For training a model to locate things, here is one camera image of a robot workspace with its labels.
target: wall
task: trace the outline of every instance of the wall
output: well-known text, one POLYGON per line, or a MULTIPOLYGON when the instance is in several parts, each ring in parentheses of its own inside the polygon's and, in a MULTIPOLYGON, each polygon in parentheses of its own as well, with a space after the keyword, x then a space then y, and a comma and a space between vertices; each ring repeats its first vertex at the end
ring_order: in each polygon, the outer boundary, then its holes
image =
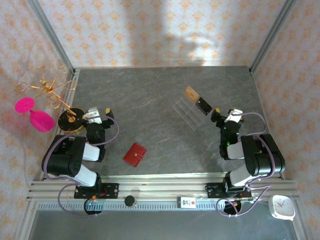
POLYGON ((250 66, 285 0, 40 0, 86 67, 250 66))
MULTIPOLYGON (((33 71, 42 64, 48 68, 45 77, 52 79, 62 63, 27 1, 2 0, 0 15, 0 239, 9 240, 53 134, 37 132, 29 122, 29 113, 14 111, 17 100, 38 93, 29 89, 17 93, 15 85, 21 81, 39 85, 39 76, 33 71)), ((36 98, 34 109, 50 113, 46 102, 45 97, 36 98)))
POLYGON ((257 74, 259 96, 298 180, 314 239, 320 236, 320 1, 297 1, 257 74))

